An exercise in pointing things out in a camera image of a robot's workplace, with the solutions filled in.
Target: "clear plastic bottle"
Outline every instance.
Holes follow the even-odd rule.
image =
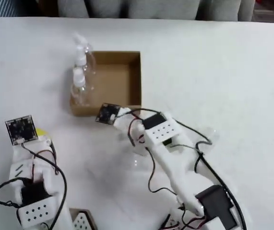
[[[81,45],[78,45],[76,47],[75,68],[81,68],[83,70],[87,87],[90,90],[93,90],[94,89],[94,84],[93,84],[94,69],[93,69],[93,66],[88,63],[87,56],[84,52],[84,47]]]
[[[74,38],[77,45],[76,61],[81,61],[80,64],[82,64],[83,56],[85,56],[88,73],[90,73],[91,75],[95,75],[96,60],[93,55],[93,48],[91,44],[87,41],[85,37],[81,36],[78,33],[75,33]]]
[[[80,67],[73,69],[73,84],[71,86],[71,95],[77,105],[90,105],[90,90],[86,85],[84,70]]]

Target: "white table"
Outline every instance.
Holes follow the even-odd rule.
[[[174,205],[147,191],[149,158],[111,127],[70,114],[74,31],[96,50],[139,50],[143,106],[216,129],[207,159],[233,180],[254,229],[274,229],[274,24],[0,18],[0,183],[12,159],[4,121],[32,115],[53,137],[68,205],[91,210],[100,230],[156,229]],[[0,229],[18,229],[14,208],[0,206]]]

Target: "white robotic arm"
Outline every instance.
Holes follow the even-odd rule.
[[[224,187],[215,184],[216,180],[194,172],[199,153],[203,153],[193,147],[182,126],[169,113],[140,119],[132,115],[130,109],[121,108],[114,126],[123,132],[128,130],[136,153],[143,156],[149,153],[161,165],[184,209],[202,220],[207,219],[204,229],[245,229],[233,197],[230,199]]]

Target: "electrical wire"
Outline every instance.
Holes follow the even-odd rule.
[[[159,230],[173,230],[173,229],[176,229],[178,226],[179,226],[179,222],[177,222],[177,224],[175,224],[175,225],[172,225],[172,226],[169,226],[169,227],[163,227]]]
[[[171,193],[173,193],[174,195],[177,196],[177,194],[176,194],[175,192],[173,192],[172,190],[170,190],[170,189],[168,189],[168,188],[166,188],[166,187],[162,187],[162,188],[159,188],[159,189],[154,190],[154,191],[151,189],[151,180],[152,180],[152,178],[153,178],[153,176],[154,176],[154,173],[155,173],[156,164],[155,164],[155,160],[154,160],[154,157],[153,157],[151,151],[150,151],[147,147],[145,147],[145,149],[148,151],[148,153],[150,154],[150,156],[151,156],[151,158],[152,158],[152,161],[153,161],[153,171],[152,171],[152,173],[151,173],[151,175],[150,175],[150,178],[148,179],[148,184],[147,184],[148,190],[150,190],[151,193],[157,193],[157,192],[159,192],[159,191],[165,189],[165,190],[168,190],[169,192],[171,192]]]
[[[172,145],[172,146],[170,146],[170,148],[175,148],[175,147],[178,147],[178,146],[183,146],[183,147],[187,147],[189,149],[197,150],[195,147],[192,147],[192,146],[189,146],[189,145]]]
[[[133,122],[136,121],[136,120],[140,120],[140,119],[139,119],[139,118],[134,118],[134,119],[130,122],[130,124],[129,124],[129,126],[128,126],[128,131],[127,131],[128,139],[129,139],[129,141],[131,142],[132,146],[134,146],[134,147],[136,146],[136,144],[135,144],[135,142],[133,141],[133,139],[132,139],[132,137],[131,137],[131,126],[132,126]]]
[[[57,165],[57,156],[53,151],[50,151],[49,149],[48,150],[45,149],[45,150],[41,150],[41,151],[37,152],[36,154],[40,154],[40,153],[43,153],[43,152],[50,152],[52,154],[53,158],[54,158],[55,165]],[[58,175],[58,174],[59,174],[59,171],[55,168],[55,175]]]
[[[183,215],[181,216],[181,221],[183,222],[184,227],[181,230],[184,230],[185,228],[198,230],[206,223],[206,216],[195,217],[195,218],[192,218],[191,220],[189,220],[188,223],[185,223],[185,221],[184,221],[185,214],[186,214],[186,208],[184,206],[184,212],[183,212]],[[190,224],[192,224],[193,222],[198,221],[198,220],[202,220],[202,222],[197,227],[190,226]]]
[[[47,224],[47,223],[42,222],[41,224],[44,224],[44,225],[46,226],[47,230],[50,230],[50,228],[49,228],[49,226],[48,226],[48,224]]]
[[[132,114],[134,112],[137,112],[137,111],[150,111],[150,112],[154,112],[154,113],[159,113],[158,111],[156,110],[153,110],[153,109],[146,109],[146,108],[137,108],[137,109],[132,109],[130,111],[128,111],[127,113],[125,114],[122,114],[121,116],[123,115],[126,115],[126,114]],[[245,219],[244,219],[244,216],[243,216],[243,213],[241,211],[241,208],[240,208],[240,205],[239,203],[237,202],[237,200],[235,199],[234,195],[232,194],[232,192],[229,190],[228,186],[224,183],[224,181],[221,179],[221,177],[214,171],[214,169],[210,166],[210,164],[207,162],[207,160],[204,158],[204,153],[200,151],[200,148],[199,148],[199,145],[200,144],[205,144],[205,145],[212,145],[212,141],[207,137],[205,136],[204,134],[200,133],[199,131],[197,131],[196,129],[194,128],[191,128],[185,124],[183,124],[182,122],[178,121],[175,119],[175,121],[180,124],[181,126],[197,133],[198,135],[200,135],[201,137],[203,137],[206,141],[204,140],[201,140],[201,141],[198,141],[196,144],[195,144],[195,148],[196,148],[196,152],[199,154],[199,157],[194,165],[194,171],[196,172],[197,171],[197,165],[200,161],[202,161],[204,163],[204,165],[209,169],[209,171],[215,176],[215,178],[218,180],[218,182],[222,185],[222,187],[225,189],[225,191],[228,193],[229,197],[232,199],[232,201],[234,202],[234,205],[236,207],[236,210],[238,212],[238,215],[239,215],[239,218],[240,218],[240,222],[241,222],[241,225],[242,225],[242,229],[243,230],[247,230],[247,226],[246,226],[246,222],[245,222]],[[153,159],[153,156],[150,152],[149,149],[147,149],[147,151],[150,153],[151,157],[152,157],[152,160],[153,160],[153,163],[155,163],[154,159]]]
[[[63,171],[61,170],[61,168],[59,168],[59,166],[57,166],[55,163],[53,163],[53,162],[51,162],[50,160],[48,160],[48,159],[46,159],[46,158],[44,158],[44,157],[38,155],[37,153],[34,153],[34,152],[31,151],[30,149],[26,148],[26,147],[24,146],[23,143],[22,143],[21,145],[22,145],[22,147],[23,147],[25,150],[29,151],[32,155],[34,155],[34,156],[36,156],[36,157],[38,157],[38,158],[40,158],[40,159],[46,161],[46,162],[49,163],[51,166],[55,167],[55,168],[60,172],[60,174],[61,174],[61,176],[62,176],[62,178],[63,178],[63,182],[64,182],[63,198],[62,198],[62,201],[61,201],[61,203],[60,203],[59,209],[58,209],[58,211],[57,211],[57,213],[56,213],[56,215],[55,215],[55,218],[54,218],[53,222],[51,223],[51,225],[50,225],[50,227],[49,227],[49,230],[53,230],[53,228],[54,228],[54,226],[55,226],[55,224],[56,224],[56,222],[57,222],[57,220],[58,220],[58,218],[59,218],[59,215],[60,215],[60,213],[61,213],[61,211],[62,211],[62,208],[63,208],[63,206],[64,206],[64,202],[65,202],[66,194],[67,194],[67,181],[66,181],[64,172],[63,172]]]
[[[31,184],[31,183],[32,183],[32,180],[29,179],[29,178],[15,177],[15,178],[13,178],[13,179],[11,179],[11,180],[8,180],[8,181],[2,183],[2,184],[0,185],[0,189],[3,188],[4,186],[10,184],[10,183],[15,182],[15,181],[22,181],[23,184],[24,184],[25,186],[27,186],[28,184]],[[14,208],[20,208],[20,207],[21,207],[19,204],[14,203],[14,202],[12,202],[11,200],[9,200],[9,201],[7,201],[7,202],[0,201],[0,205],[4,205],[4,206],[7,206],[7,207],[14,207]]]

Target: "open cardboard box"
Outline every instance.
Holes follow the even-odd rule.
[[[92,105],[76,105],[71,97],[70,106],[75,116],[96,116],[103,103],[123,107],[141,107],[141,60],[139,52],[94,52],[96,75],[90,95]]]

